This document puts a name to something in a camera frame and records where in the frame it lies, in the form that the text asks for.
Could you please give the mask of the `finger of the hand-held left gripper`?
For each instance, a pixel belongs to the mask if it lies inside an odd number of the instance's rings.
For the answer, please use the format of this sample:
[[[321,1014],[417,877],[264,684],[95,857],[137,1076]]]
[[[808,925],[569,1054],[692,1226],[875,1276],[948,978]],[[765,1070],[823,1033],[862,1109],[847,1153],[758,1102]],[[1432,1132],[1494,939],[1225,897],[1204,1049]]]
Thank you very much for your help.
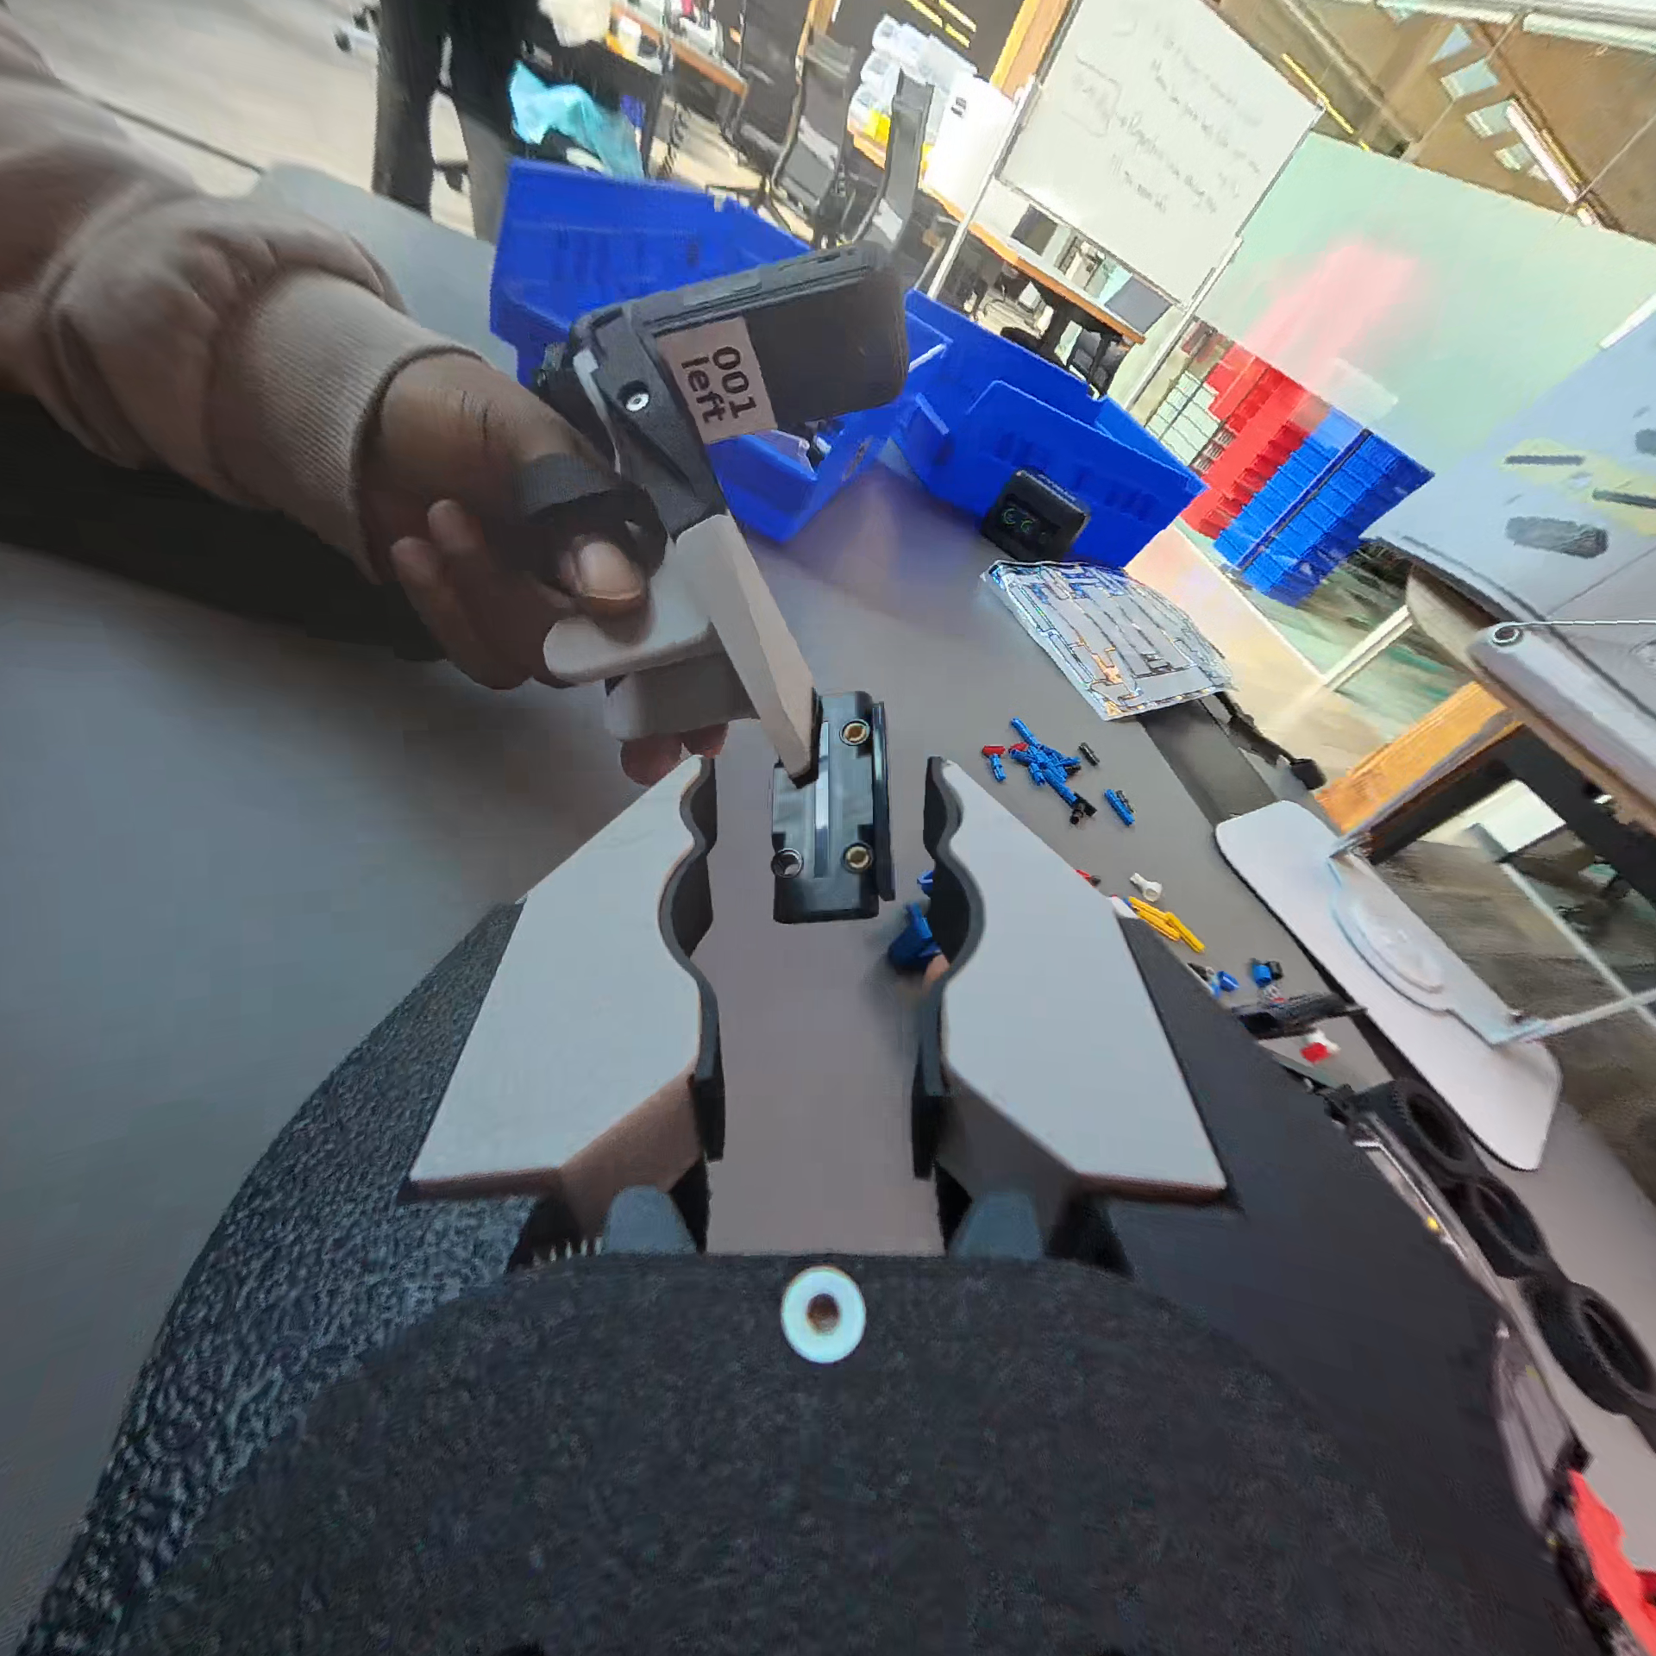
[[[817,778],[820,695],[742,531],[728,514],[687,526],[669,550],[673,570],[707,611],[754,719],[793,783]]]

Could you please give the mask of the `black rubber toy tyre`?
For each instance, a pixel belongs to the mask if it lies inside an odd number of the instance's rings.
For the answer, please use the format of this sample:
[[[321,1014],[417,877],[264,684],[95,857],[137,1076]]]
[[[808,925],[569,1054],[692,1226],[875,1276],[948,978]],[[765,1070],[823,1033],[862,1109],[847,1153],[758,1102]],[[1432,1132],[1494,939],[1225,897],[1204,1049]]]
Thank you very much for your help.
[[[1462,1190],[1482,1177],[1473,1138],[1432,1090],[1397,1078],[1386,1108],[1391,1132],[1437,1190]]]
[[[1653,1359],[1604,1295],[1560,1276],[1532,1278],[1522,1295],[1546,1350],[1582,1398],[1634,1422],[1653,1421]]]
[[[1500,1278],[1534,1278],[1553,1271],[1538,1219],[1506,1183],[1491,1176],[1465,1180],[1453,1205],[1486,1268]]]

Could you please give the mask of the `black brick assembly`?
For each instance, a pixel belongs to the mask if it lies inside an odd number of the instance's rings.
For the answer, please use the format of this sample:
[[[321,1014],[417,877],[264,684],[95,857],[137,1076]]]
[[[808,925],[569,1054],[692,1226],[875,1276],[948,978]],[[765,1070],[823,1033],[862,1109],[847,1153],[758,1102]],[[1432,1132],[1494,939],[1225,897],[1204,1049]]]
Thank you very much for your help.
[[[820,695],[817,770],[772,770],[775,922],[877,918],[896,897],[885,705],[865,691]]]

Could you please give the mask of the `pile of blue connector pins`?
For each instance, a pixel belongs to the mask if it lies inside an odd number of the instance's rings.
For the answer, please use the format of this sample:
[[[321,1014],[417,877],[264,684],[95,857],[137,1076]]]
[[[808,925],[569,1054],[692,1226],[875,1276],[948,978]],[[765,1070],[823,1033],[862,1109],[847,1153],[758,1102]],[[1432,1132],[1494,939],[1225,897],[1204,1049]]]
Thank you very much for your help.
[[[982,766],[993,783],[1023,776],[1032,793],[1055,800],[1065,822],[1076,831],[1090,822],[1114,822],[1132,831],[1138,812],[1117,787],[1106,787],[1094,749],[1082,740],[1072,753],[1045,745],[1023,719],[1011,719],[1006,740],[979,747]]]

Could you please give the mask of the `person's left hand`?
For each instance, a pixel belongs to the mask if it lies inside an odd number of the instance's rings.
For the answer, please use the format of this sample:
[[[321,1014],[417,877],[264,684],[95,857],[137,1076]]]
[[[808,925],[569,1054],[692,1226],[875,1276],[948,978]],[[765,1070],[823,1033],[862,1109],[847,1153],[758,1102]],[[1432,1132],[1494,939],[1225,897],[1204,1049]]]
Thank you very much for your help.
[[[444,660],[509,694],[555,684],[545,633],[573,611],[604,628],[647,601],[630,559],[593,536],[521,536],[518,471],[601,459],[578,429],[473,355],[404,364],[359,448],[359,521]]]

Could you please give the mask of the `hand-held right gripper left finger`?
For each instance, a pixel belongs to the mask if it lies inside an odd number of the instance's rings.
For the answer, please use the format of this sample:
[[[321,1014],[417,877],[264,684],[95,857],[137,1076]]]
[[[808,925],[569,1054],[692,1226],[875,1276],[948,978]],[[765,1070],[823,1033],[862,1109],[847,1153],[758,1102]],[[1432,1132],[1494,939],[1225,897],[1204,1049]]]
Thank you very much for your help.
[[[680,762],[518,904],[409,1169],[409,1199],[528,1197],[596,1240],[613,1197],[720,1154],[714,763]]]

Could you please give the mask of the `person's left forearm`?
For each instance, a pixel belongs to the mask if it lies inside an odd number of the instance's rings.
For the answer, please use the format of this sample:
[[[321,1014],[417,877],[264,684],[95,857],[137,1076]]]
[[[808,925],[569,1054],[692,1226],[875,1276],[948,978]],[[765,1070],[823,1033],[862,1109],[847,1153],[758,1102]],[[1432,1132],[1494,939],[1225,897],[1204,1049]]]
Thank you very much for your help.
[[[385,581],[359,462],[394,379],[473,353],[316,218],[213,198],[3,22],[3,386],[103,462],[282,514]]]

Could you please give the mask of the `stack of red bins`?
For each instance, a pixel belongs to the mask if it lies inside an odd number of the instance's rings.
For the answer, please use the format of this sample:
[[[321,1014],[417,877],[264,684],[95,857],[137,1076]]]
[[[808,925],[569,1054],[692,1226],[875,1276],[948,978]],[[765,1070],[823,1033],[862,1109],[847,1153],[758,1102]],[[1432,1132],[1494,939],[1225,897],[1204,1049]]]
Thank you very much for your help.
[[[1179,524],[1214,540],[1253,504],[1332,407],[1238,345],[1218,357],[1204,388],[1217,419],[1211,436],[1217,450],[1196,469],[1203,491],[1182,511]]]

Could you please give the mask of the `whiteboard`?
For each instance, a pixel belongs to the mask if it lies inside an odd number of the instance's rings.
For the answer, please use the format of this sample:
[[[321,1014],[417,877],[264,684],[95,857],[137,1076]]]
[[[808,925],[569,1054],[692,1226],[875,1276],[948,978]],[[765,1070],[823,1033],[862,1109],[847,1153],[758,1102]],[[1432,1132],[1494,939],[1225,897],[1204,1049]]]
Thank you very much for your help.
[[[1204,4],[1077,4],[996,179],[1182,305],[1318,118]]]

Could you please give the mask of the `white book stand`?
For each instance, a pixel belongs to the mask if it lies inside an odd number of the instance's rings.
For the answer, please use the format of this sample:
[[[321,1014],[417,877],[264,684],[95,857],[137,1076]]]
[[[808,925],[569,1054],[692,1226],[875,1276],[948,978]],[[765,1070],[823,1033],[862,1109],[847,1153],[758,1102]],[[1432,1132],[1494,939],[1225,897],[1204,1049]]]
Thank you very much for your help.
[[[1560,762],[1653,831],[1653,601],[1491,619],[1422,578],[1408,615],[1508,719],[1486,747],[1508,776],[1522,756]],[[1538,1171],[1562,1098],[1553,1046],[1611,1021],[1653,1031],[1653,987],[1631,988],[1546,902],[1548,885],[1500,860],[1500,894],[1528,904],[1544,940],[1522,966],[1528,997],[1500,997],[1377,877],[1380,828],[1397,821],[1391,805],[1335,835],[1303,805],[1276,804],[1222,822],[1217,849],[1479,1146]]]

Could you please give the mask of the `wooden side table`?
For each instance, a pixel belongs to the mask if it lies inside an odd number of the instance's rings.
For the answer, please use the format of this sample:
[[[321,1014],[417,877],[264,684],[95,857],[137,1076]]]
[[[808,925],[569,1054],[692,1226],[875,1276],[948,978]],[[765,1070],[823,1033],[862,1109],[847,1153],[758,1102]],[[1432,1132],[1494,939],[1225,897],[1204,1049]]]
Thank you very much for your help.
[[[1314,804],[1370,864],[1382,864],[1511,781],[1653,902],[1653,783],[1624,778],[1479,681],[1327,783]]]

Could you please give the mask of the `wooden office table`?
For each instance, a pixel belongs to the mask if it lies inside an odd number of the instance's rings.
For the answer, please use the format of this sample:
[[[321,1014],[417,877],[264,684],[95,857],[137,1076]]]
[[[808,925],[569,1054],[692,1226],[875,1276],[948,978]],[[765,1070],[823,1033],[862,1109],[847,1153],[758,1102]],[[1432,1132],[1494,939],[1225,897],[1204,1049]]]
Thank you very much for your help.
[[[652,18],[630,4],[610,4],[610,38],[628,42],[649,42],[665,66],[694,73],[717,93],[742,100],[749,81],[717,52],[700,45],[694,35],[675,32],[668,18]]]

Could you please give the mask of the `stack of blue bins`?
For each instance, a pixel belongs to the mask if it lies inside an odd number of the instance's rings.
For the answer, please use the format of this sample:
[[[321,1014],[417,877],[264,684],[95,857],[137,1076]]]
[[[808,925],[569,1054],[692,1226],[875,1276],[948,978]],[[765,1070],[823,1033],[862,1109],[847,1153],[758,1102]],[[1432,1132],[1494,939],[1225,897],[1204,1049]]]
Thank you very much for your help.
[[[1332,408],[1214,538],[1253,595],[1303,605],[1432,471]]]

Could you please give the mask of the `sticker sheet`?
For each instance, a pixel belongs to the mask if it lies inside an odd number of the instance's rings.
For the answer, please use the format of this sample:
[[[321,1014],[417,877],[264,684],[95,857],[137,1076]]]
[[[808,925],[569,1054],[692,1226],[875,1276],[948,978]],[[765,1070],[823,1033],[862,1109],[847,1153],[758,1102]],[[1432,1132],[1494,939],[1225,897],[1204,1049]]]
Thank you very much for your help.
[[[996,562],[982,584],[1103,722],[1230,694],[1222,650],[1121,570]]]

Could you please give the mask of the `teal cloth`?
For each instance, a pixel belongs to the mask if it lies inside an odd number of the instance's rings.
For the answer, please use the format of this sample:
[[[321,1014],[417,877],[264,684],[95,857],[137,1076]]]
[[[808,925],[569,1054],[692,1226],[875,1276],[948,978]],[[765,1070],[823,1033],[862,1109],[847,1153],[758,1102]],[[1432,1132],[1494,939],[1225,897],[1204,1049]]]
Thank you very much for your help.
[[[507,86],[511,138],[523,155],[569,163],[579,152],[610,179],[645,179],[624,97],[601,81],[596,88],[569,80],[565,72],[545,80],[528,62],[518,62]]]

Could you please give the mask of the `blue brick piece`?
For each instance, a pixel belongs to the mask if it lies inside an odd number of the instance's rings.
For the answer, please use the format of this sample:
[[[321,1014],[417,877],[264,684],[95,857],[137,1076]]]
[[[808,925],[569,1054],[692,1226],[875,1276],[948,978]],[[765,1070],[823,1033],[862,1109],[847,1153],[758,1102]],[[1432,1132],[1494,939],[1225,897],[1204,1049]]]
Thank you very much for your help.
[[[917,902],[906,902],[901,932],[886,946],[886,964],[899,978],[921,981],[932,970],[942,973],[945,962],[928,925],[928,897],[935,870],[917,877]]]

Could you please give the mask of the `toy brick race car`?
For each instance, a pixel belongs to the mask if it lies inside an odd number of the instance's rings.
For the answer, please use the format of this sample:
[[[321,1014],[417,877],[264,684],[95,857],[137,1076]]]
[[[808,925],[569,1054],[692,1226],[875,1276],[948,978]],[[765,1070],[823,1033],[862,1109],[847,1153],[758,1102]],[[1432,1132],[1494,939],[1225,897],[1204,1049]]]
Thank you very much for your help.
[[[1589,1454],[1525,1340],[1497,1321],[1491,1415],[1511,1490],[1604,1654],[1653,1654],[1653,1573],[1624,1559],[1615,1512],[1586,1481]]]

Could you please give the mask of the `black device green display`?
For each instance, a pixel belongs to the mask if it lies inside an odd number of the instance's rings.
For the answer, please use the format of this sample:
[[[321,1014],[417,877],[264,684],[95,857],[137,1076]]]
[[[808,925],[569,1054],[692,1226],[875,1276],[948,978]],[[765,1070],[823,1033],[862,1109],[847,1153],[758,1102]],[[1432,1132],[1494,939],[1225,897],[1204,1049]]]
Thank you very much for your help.
[[[979,536],[1023,563],[1069,563],[1090,507],[1039,471],[1015,469],[979,518]]]

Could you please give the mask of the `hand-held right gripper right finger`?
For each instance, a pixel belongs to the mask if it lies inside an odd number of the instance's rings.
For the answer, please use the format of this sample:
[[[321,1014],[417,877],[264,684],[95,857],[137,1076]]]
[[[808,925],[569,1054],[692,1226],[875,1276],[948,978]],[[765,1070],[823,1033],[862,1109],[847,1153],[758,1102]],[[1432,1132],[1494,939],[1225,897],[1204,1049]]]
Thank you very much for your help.
[[[1103,1199],[1211,1209],[1227,1171],[1117,907],[958,762],[928,757],[910,1164],[1027,1197],[1048,1246]]]

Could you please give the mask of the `black office chair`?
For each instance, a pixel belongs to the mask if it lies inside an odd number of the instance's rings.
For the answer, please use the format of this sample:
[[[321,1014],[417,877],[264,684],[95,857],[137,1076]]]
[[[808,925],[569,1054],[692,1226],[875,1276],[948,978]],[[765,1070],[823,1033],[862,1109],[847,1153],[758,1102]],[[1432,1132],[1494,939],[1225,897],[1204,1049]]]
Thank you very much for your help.
[[[837,239],[845,207],[845,121],[862,56],[814,22],[814,4],[742,4],[738,73],[742,93],[725,143],[758,176],[734,198],[758,211],[786,208],[811,248]]]
[[[885,148],[885,172],[866,211],[856,222],[849,242],[865,242],[896,253],[921,198],[921,163],[927,149],[927,125],[935,88],[899,73]]]

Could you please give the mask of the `blue storage bin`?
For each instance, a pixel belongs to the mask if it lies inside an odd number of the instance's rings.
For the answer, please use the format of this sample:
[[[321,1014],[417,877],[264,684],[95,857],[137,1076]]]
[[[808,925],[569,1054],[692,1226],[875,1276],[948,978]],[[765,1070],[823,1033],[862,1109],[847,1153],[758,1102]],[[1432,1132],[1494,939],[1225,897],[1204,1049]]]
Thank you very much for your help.
[[[493,260],[490,329],[514,353],[514,379],[528,386],[572,322],[593,307],[801,250],[801,239],[731,198],[514,162]],[[921,395],[939,381],[945,338],[910,318],[906,355],[899,400],[827,419],[817,440],[749,433],[713,448],[714,477],[742,531],[789,543],[842,488],[875,469]]]
[[[945,507],[979,524],[1015,469],[1039,471],[1090,507],[1072,563],[1123,570],[1200,495],[1189,466],[1068,370],[921,290],[904,310],[906,342],[928,328],[939,355],[910,370],[896,446]]]

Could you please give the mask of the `black brick beam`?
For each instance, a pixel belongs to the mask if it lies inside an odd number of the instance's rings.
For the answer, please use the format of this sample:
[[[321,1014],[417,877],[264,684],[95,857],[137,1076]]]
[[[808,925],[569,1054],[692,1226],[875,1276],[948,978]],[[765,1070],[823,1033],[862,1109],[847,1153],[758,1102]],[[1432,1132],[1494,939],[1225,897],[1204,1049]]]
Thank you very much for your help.
[[[1362,1005],[1335,992],[1310,992],[1230,1011],[1253,1040],[1306,1040],[1330,1021],[1362,1014]]]

